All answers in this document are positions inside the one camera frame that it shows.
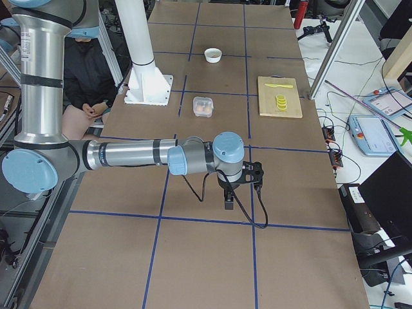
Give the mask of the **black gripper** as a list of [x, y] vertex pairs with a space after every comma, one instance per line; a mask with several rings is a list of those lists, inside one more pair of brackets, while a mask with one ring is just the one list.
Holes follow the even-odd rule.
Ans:
[[222, 170], [217, 169], [216, 174], [218, 176], [218, 184], [224, 190], [224, 209], [233, 210], [234, 195], [232, 191], [245, 183], [245, 177], [243, 174], [241, 174], [237, 180], [230, 181], [229, 176], [227, 176]]

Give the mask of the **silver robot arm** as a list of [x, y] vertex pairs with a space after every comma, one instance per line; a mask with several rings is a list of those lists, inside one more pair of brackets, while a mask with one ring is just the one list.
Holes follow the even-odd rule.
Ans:
[[64, 40], [76, 28], [98, 34], [96, 1], [14, 1], [21, 28], [22, 129], [1, 164], [14, 188], [37, 194], [74, 174], [101, 167], [165, 165], [173, 175], [216, 173], [225, 201], [246, 181], [243, 141], [233, 132], [213, 141], [131, 143], [69, 140], [62, 132]]

